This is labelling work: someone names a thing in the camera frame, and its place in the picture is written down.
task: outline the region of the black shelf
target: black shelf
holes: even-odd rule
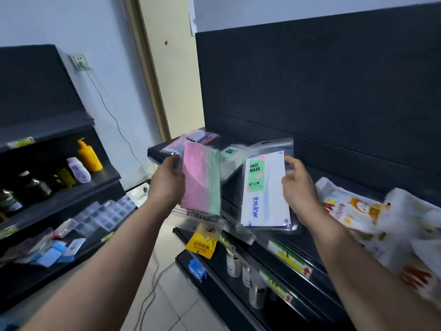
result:
[[[183,241],[188,241],[188,236],[193,234],[189,231],[174,229],[174,233]],[[289,305],[277,297],[277,300],[267,301],[263,309],[253,308],[249,301],[249,289],[242,282],[242,277],[233,278],[227,273],[226,249],[222,244],[216,245],[216,250],[211,259],[206,259],[200,255],[190,253],[201,262],[202,266],[207,270],[210,278],[219,286],[219,288],[229,297],[229,305],[235,306],[242,315],[248,320],[256,330],[275,330],[280,327],[281,316],[289,316],[290,320],[295,322],[295,326],[306,325],[307,321],[297,314]],[[218,307],[216,310],[222,315],[224,307]]]
[[[188,264],[193,259],[189,251],[182,251],[176,257],[176,265],[181,269],[191,283],[198,289],[198,292],[203,295],[205,300],[218,313],[224,323],[231,331],[255,331],[256,328],[245,318],[241,311],[231,304],[229,296],[220,289],[217,283],[211,278],[207,277],[204,282],[196,279],[188,270]]]
[[[16,226],[17,231],[27,228],[30,225],[111,186],[112,184],[117,183],[121,178],[118,171],[110,163],[105,164],[101,171],[92,173],[91,177],[91,182],[77,183],[71,188],[60,190],[46,201],[30,205],[25,210],[12,216],[10,220],[0,228],[0,232],[13,225]]]
[[[43,142],[90,128],[93,125],[93,118],[82,110],[4,126],[0,128],[0,153],[11,150],[8,146],[9,142],[27,137],[32,137],[36,143]]]
[[[119,223],[114,231],[124,223],[125,219]],[[108,234],[109,232],[101,227],[96,229],[96,231],[85,240],[77,252],[75,260],[70,263],[56,263],[48,268],[29,264],[6,264],[0,269],[0,278],[4,284],[0,292],[0,313],[9,310],[15,304],[89,259],[104,245],[101,239]],[[77,238],[83,238],[83,236],[76,231],[71,231],[63,238],[63,241],[66,242],[68,246]]]

